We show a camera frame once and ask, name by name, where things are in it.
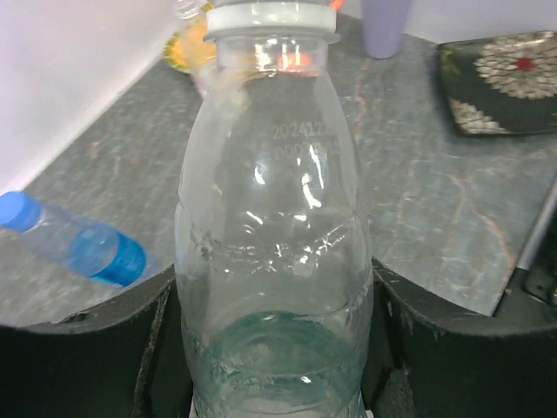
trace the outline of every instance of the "white flower pattern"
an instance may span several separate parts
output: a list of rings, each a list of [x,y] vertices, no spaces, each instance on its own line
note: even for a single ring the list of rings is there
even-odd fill
[[[475,65],[492,88],[510,97],[550,98],[557,94],[557,34],[497,38],[483,47]]]
[[[459,128],[465,133],[472,134],[505,134],[510,133],[502,128],[498,122],[491,117],[486,116],[476,106],[469,103],[462,103],[454,98],[449,99],[451,111],[453,111],[454,120]]]

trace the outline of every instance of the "white wall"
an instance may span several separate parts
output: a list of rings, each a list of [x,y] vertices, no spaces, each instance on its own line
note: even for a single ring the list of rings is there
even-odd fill
[[[0,193],[38,175],[160,56],[171,5],[0,2]]]
[[[342,11],[360,17],[361,1]],[[436,43],[557,30],[557,0],[414,0],[406,32]]]

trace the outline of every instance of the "purple vase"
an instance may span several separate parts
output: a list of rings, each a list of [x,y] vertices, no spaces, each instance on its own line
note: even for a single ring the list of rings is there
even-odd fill
[[[372,58],[389,58],[399,50],[413,0],[362,0],[364,45]]]

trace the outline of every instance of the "stone tabletop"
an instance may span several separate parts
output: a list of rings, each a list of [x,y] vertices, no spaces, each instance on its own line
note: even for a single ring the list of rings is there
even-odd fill
[[[490,314],[557,169],[557,135],[463,138],[435,82],[435,45],[406,37],[394,58],[365,56],[358,20],[329,70],[359,145],[374,255],[395,272]],[[28,188],[173,256],[173,216],[200,99],[156,64]],[[31,256],[0,232],[0,323],[57,320],[111,290]]]

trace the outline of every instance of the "bottle neck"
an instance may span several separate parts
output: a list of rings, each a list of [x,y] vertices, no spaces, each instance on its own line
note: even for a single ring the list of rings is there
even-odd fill
[[[217,40],[218,66],[224,71],[320,73],[327,42],[318,37],[224,37]]]

